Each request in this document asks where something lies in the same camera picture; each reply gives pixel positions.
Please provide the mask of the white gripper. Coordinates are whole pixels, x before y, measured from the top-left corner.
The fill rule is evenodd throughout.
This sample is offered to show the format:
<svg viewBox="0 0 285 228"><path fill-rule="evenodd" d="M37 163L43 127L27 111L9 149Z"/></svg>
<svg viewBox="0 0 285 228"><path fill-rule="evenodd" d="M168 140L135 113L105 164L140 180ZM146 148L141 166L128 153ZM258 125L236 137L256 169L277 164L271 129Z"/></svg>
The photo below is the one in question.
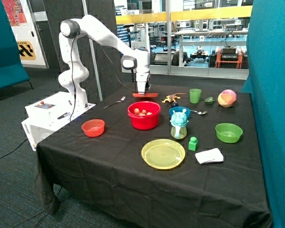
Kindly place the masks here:
<svg viewBox="0 0 285 228"><path fill-rule="evenodd" d="M137 72L136 83L138 93L146 93L150 89L149 85L150 72Z"/></svg>

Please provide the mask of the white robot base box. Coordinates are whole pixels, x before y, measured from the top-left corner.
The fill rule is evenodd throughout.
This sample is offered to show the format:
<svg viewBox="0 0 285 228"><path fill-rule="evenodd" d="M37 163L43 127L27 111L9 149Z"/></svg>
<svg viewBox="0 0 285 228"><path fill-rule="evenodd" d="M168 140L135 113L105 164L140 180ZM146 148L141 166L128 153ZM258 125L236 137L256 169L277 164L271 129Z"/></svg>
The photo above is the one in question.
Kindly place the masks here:
<svg viewBox="0 0 285 228"><path fill-rule="evenodd" d="M68 92L58 92L25 107L28 118L21 122L33 151L37 144L76 119L95 104L74 105Z"/></svg>

